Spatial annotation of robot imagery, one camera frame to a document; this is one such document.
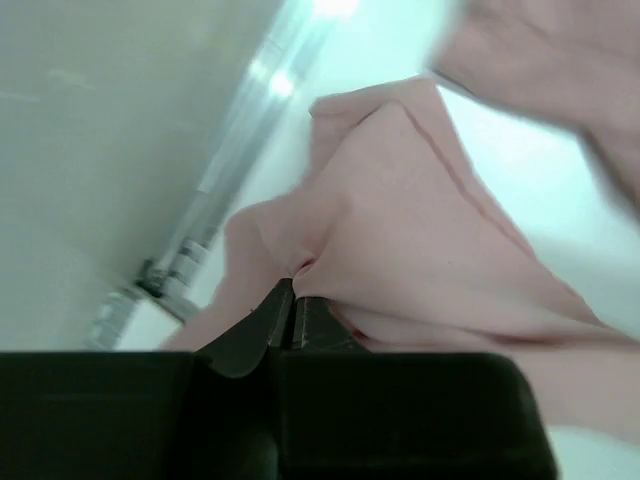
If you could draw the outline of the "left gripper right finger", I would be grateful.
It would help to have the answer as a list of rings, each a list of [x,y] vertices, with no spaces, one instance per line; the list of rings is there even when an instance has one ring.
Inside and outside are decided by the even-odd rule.
[[[373,353],[320,298],[282,355],[286,479],[554,479],[532,390],[488,353]]]

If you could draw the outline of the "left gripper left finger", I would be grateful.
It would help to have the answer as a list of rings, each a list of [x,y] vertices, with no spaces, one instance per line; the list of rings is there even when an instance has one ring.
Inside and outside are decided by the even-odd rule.
[[[279,281],[197,352],[5,352],[5,479],[276,479],[263,367],[294,305]]]

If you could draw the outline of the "pink trousers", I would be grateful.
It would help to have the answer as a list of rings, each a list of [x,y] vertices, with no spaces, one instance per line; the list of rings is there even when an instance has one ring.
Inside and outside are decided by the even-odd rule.
[[[438,74],[513,113],[577,129],[639,221],[639,5],[474,1]],[[425,77],[323,97],[290,192],[233,215],[212,302],[168,341],[195,351],[282,279],[378,351],[510,357],[544,419],[639,439],[639,343],[537,257],[477,177]]]

